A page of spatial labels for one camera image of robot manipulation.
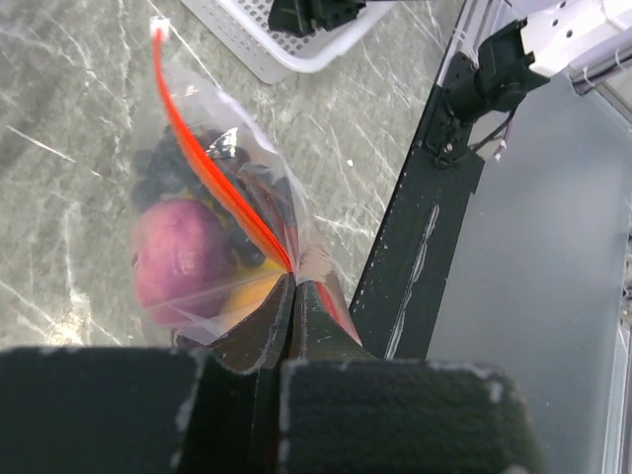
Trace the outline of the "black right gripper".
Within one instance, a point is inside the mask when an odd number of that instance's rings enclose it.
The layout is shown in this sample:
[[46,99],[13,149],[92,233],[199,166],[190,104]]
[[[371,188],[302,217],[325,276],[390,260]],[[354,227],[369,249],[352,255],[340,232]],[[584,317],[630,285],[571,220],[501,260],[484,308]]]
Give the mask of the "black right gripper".
[[268,26],[273,32],[309,36],[354,21],[366,3],[356,0],[275,0]]

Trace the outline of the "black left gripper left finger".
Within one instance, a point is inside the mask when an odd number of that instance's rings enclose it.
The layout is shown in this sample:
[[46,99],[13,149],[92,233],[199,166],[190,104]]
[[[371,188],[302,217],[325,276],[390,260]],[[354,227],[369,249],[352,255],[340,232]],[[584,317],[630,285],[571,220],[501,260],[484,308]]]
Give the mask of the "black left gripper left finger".
[[282,276],[264,302],[211,344],[209,350],[230,371],[275,367],[283,353],[294,302],[294,277]]

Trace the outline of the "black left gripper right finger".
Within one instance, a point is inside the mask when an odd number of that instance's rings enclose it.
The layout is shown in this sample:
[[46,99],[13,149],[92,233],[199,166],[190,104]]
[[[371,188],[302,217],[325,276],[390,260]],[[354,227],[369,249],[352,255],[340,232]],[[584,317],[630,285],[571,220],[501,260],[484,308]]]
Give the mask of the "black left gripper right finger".
[[300,284],[292,309],[290,358],[308,360],[375,360],[325,309],[316,283]]

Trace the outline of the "yellow fake lemon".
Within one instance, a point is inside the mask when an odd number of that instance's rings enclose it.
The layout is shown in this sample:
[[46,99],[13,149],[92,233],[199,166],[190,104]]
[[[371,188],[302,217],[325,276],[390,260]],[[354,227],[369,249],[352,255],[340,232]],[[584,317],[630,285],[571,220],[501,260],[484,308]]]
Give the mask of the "yellow fake lemon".
[[236,285],[231,288],[221,314],[227,315],[230,320],[243,320],[265,301],[283,274],[284,269],[270,259],[256,268],[239,264],[235,274]]

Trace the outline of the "red fake apple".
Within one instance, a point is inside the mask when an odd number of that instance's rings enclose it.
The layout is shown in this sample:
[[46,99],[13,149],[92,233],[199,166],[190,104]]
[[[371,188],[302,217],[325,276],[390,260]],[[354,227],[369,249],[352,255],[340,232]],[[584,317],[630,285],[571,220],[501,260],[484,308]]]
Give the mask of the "red fake apple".
[[165,327],[216,316],[236,270],[226,231],[204,204],[189,198],[161,200],[137,220],[131,266],[139,305]]

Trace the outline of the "clear zip top bag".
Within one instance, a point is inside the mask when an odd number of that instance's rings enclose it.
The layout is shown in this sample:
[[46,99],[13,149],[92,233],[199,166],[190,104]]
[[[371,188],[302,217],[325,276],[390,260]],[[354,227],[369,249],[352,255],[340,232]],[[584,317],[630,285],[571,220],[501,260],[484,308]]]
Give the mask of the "clear zip top bag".
[[141,320],[176,346],[209,346],[250,319],[284,277],[311,283],[350,336],[336,265],[305,190],[243,107],[165,58],[149,22],[152,83],[133,157],[130,265]]

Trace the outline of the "dark fake grapes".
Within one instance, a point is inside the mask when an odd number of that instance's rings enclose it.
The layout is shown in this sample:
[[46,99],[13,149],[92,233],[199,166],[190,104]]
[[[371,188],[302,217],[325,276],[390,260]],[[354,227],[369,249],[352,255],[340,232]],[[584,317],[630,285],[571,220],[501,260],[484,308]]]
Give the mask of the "dark fake grapes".
[[189,159],[175,132],[166,127],[152,149],[132,160],[139,178],[131,191],[134,208],[145,212],[166,198],[187,195],[208,204],[231,246],[249,268],[277,258],[268,238],[287,254],[297,251],[297,205],[289,177],[274,153],[248,151],[236,128],[210,129],[196,140],[203,153]]

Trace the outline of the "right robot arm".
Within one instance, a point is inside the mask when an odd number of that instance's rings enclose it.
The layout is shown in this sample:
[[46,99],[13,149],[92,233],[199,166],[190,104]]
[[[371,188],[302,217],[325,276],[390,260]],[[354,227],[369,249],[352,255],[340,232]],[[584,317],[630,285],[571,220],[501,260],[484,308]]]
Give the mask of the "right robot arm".
[[[506,129],[532,90],[580,56],[631,28],[628,1],[562,1],[514,20],[479,45],[476,57],[453,55],[441,100],[424,139],[438,168],[454,168]],[[489,112],[506,114],[498,128],[470,145],[473,125]]]

